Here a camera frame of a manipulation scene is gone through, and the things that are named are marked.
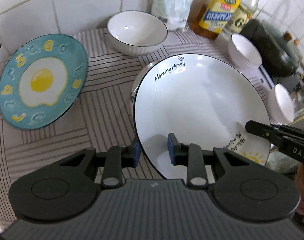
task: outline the bowl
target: bowl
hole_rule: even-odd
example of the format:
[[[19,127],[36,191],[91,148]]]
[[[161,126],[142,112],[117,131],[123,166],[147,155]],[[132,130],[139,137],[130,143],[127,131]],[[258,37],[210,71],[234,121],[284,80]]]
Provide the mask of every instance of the bowl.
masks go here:
[[[124,11],[108,21],[108,40],[119,52],[140,56],[157,50],[167,37],[166,25],[140,11]]]
[[[262,64],[262,57],[257,48],[238,33],[232,34],[227,49],[237,69],[256,69]]]
[[[291,97],[281,84],[277,84],[269,93],[267,111],[272,123],[289,124],[294,120],[294,107]]]

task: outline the white bowl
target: white bowl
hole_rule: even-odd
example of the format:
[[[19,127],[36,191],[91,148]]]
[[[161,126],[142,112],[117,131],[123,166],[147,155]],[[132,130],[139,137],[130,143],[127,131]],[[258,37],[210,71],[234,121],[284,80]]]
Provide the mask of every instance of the white bowl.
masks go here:
[[[269,93],[267,110],[272,123],[289,124],[294,120],[294,107],[291,97],[281,84],[277,84]]]
[[[270,119],[260,95],[239,71],[209,56],[184,54],[142,74],[132,92],[135,131],[143,152],[164,177],[186,179],[186,167],[170,161],[167,135],[172,132],[179,142],[204,150],[227,147],[265,165],[270,143],[247,133],[245,124],[270,125]]]
[[[257,48],[238,33],[232,34],[227,49],[237,69],[258,68],[262,64],[262,57]]]
[[[162,45],[167,28],[159,18],[146,12],[124,11],[109,19],[108,33],[115,49],[126,55],[140,56]]]

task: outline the yellow letter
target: yellow letter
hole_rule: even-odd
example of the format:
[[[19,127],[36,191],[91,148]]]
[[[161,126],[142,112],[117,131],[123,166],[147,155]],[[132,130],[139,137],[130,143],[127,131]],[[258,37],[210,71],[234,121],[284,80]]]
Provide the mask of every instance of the yellow letter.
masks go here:
[[[53,41],[52,40],[48,40],[44,43],[44,50],[46,51],[52,51],[53,49]]]
[[[24,117],[26,117],[25,113],[21,114],[19,117],[17,114],[15,114],[12,116],[12,120],[15,122],[20,122]]]
[[[79,88],[79,86],[81,85],[81,81],[82,81],[81,79],[75,79],[74,82],[73,82],[72,87],[75,88],[75,89]]]
[[[1,95],[10,95],[13,93],[13,87],[10,85],[6,85],[1,91]]]
[[[16,56],[15,61],[17,62],[18,67],[22,67],[25,64],[26,59],[23,56],[23,54],[20,53],[19,55]]]

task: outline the egg yolk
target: egg yolk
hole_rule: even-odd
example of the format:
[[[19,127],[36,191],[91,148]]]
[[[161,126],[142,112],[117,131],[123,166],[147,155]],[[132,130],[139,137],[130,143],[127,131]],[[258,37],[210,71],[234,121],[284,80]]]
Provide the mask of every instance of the egg yolk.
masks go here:
[[[31,89],[42,92],[50,88],[53,83],[53,74],[50,69],[43,68],[35,72],[31,78]]]

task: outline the plate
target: plate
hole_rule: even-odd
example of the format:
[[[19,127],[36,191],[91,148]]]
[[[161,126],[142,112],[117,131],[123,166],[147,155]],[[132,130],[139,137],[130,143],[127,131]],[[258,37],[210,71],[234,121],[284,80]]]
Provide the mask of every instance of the plate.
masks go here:
[[[226,147],[265,165],[268,140],[248,134],[249,120],[270,125],[253,85],[230,65],[204,55],[169,57],[150,68],[136,90],[134,127],[143,152],[167,179],[186,179],[186,167],[173,166],[167,135],[204,150]]]
[[[157,60],[154,61],[152,63],[150,63],[149,65],[147,65],[146,67],[144,67],[140,73],[136,76],[133,84],[132,84],[132,88],[131,88],[131,92],[130,92],[130,111],[131,111],[131,121],[133,121],[133,106],[134,106],[134,99],[135,99],[135,95],[136,92],[139,88],[139,85],[143,79],[143,77],[145,76],[145,74],[149,71],[150,68],[152,68],[153,66],[155,66],[157,63],[159,63],[161,60]]]
[[[76,39],[38,37],[9,60],[0,80],[0,111],[11,125],[38,129],[62,116],[79,95],[88,62]]]

